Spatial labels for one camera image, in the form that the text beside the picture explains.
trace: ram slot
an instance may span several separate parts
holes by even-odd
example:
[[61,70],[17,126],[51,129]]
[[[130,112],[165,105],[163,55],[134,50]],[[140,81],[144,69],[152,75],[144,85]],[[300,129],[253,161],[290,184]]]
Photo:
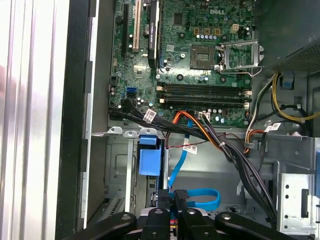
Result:
[[160,19],[159,0],[151,0],[148,63],[150,68],[152,69],[155,69],[157,67],[157,42],[158,42],[159,19]]
[[133,30],[133,51],[139,52],[141,21],[141,0],[135,0],[134,30]]
[[202,106],[221,106],[227,108],[243,108],[249,103],[247,99],[241,98],[210,98],[210,97],[188,97],[188,96],[175,96],[163,95],[159,99],[161,104],[179,104],[179,105],[198,105]]
[[125,58],[128,49],[128,26],[129,26],[129,4],[123,4],[123,27],[122,27],[122,45],[121,53]]
[[156,87],[157,92],[166,92],[167,94],[176,95],[225,95],[241,96],[245,89],[231,86],[201,86],[187,84],[168,84],[159,83]]

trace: blue sata port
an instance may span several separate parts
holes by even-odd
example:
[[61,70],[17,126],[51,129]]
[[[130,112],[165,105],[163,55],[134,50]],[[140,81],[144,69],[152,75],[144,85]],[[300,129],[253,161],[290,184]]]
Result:
[[136,87],[127,87],[126,88],[126,96],[134,98],[137,95],[137,88]]
[[136,87],[127,87],[126,88],[126,92],[127,93],[136,93],[137,92],[137,88]]

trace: white pci slot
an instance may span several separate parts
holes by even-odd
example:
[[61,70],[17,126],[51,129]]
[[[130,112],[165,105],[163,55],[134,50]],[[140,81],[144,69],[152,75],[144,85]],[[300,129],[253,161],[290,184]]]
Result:
[[139,51],[141,0],[135,0],[133,51]]

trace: green circuit board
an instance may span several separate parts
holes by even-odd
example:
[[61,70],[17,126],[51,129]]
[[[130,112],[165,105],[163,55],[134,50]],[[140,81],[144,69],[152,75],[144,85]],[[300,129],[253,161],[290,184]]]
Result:
[[[151,108],[160,116],[172,120],[177,110],[192,110],[197,117],[202,113],[208,114],[207,117],[215,126],[245,127],[247,124],[245,113],[248,108],[225,107],[223,104],[210,106],[201,101],[188,102],[188,98],[202,98],[200,92],[211,87],[251,89],[249,75],[221,75],[212,66],[206,67],[205,64],[207,58],[214,58],[215,64],[218,63],[216,46],[220,43],[253,38],[252,1],[160,1],[157,68],[151,68],[148,63],[147,32],[150,0],[141,0],[139,7],[136,7],[136,4],[137,0],[116,1],[109,105],[120,106],[121,100],[129,96],[127,88],[133,88],[136,89],[136,94],[130,97],[134,98],[136,107],[143,113]],[[138,49],[133,50],[132,35],[135,29],[136,11],[140,11],[139,44]],[[239,26],[236,33],[231,31],[234,24]],[[125,49],[123,49],[124,31],[128,36],[131,35],[126,39],[128,42]],[[232,49],[230,66],[250,64],[251,55],[250,47]],[[192,59],[196,57],[202,58],[204,65],[192,64]],[[177,86],[176,88],[182,91],[178,94],[186,99],[185,102],[176,102],[172,105],[161,103],[161,96],[157,91],[157,86],[161,84]],[[200,92],[198,90],[195,95],[191,94],[192,86],[195,90],[200,89]],[[235,97],[237,96],[228,96],[228,99],[232,100]]]

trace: wire label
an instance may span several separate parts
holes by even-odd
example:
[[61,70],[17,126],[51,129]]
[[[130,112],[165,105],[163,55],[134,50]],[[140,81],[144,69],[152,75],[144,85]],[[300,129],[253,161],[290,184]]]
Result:
[[185,150],[185,151],[187,151],[188,153],[191,153],[191,154],[197,154],[198,148],[197,148],[197,146],[190,145],[190,146],[184,146],[183,150]]
[[157,113],[155,111],[148,108],[148,110],[146,111],[146,113],[143,117],[143,121],[150,124],[150,123],[152,123],[152,121],[154,120],[156,115],[157,115]]
[[267,133],[269,131],[276,131],[279,129],[280,125],[281,125],[281,122],[270,125],[264,130],[264,132]]

